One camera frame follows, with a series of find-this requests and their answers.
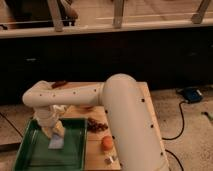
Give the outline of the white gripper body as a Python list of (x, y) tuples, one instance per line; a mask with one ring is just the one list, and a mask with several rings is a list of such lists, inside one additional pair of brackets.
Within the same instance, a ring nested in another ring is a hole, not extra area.
[(54, 110), (52, 106), (39, 107), (34, 109), (35, 119), (37, 120), (42, 132), (51, 138), (55, 133), (53, 128), (57, 123), (62, 122), (59, 120), (59, 114)]

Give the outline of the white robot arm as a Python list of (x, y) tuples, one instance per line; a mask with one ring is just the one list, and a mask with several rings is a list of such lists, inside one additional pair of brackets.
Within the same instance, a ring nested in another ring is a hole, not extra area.
[(169, 171), (158, 125), (138, 82), (129, 75), (115, 74), (104, 82), (67, 89), (53, 89), (49, 82), (39, 81), (22, 100), (34, 109), (38, 124), (48, 136), (65, 134), (55, 105), (102, 106), (115, 136), (122, 171)]

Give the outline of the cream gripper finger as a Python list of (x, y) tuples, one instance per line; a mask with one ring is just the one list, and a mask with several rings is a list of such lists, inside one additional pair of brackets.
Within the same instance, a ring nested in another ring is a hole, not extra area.
[(53, 132), (55, 134), (57, 134), (60, 137), (64, 137), (65, 136), (65, 128), (63, 127), (63, 125), (61, 123), (57, 123), (54, 128), (53, 128)]

